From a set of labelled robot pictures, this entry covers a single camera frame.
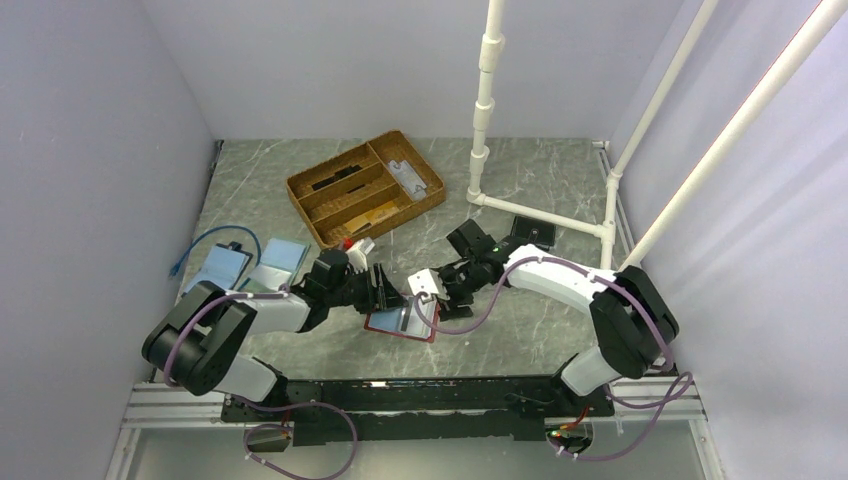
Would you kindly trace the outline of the red leather card holder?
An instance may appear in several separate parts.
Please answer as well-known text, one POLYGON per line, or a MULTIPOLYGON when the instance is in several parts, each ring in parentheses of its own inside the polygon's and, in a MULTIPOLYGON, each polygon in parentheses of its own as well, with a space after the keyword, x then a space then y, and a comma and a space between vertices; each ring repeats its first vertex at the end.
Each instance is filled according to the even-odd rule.
POLYGON ((421 317, 412 306, 374 312, 366 316, 364 329, 409 340, 432 343, 436 332, 428 322, 439 322, 439 307, 427 304, 422 307, 425 314, 421 317))

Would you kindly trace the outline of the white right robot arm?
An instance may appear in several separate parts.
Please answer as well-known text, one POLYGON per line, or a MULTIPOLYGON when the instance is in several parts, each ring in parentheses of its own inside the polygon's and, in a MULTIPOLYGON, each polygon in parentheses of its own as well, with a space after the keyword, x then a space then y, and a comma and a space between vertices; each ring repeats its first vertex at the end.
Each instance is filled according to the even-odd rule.
POLYGON ((670 344, 679 325, 642 269, 581 265, 550 253, 548 242, 538 235, 495 240, 473 220, 446 239, 458 260, 408 280, 419 305, 435 300, 445 317, 466 318, 475 293, 493 285, 544 295, 590 319, 595 343, 567 360, 555 375, 559 381, 551 388, 551 401, 560 413, 578 413, 591 393, 619 378, 639 379, 650 370, 672 369, 670 344))

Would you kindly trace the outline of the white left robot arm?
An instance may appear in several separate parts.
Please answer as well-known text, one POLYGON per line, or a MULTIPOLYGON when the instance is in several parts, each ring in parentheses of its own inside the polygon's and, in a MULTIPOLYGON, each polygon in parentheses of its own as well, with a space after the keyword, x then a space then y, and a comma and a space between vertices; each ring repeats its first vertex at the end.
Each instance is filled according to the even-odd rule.
POLYGON ((328 249, 299 282, 275 291, 195 284, 149 333, 141 355, 171 387, 195 396, 215 391, 247 399, 258 417, 272 420, 286 409, 288 379, 272 365, 241 354, 249 336, 307 333, 337 307, 369 315, 405 304, 381 264, 355 269, 349 253, 328 249))

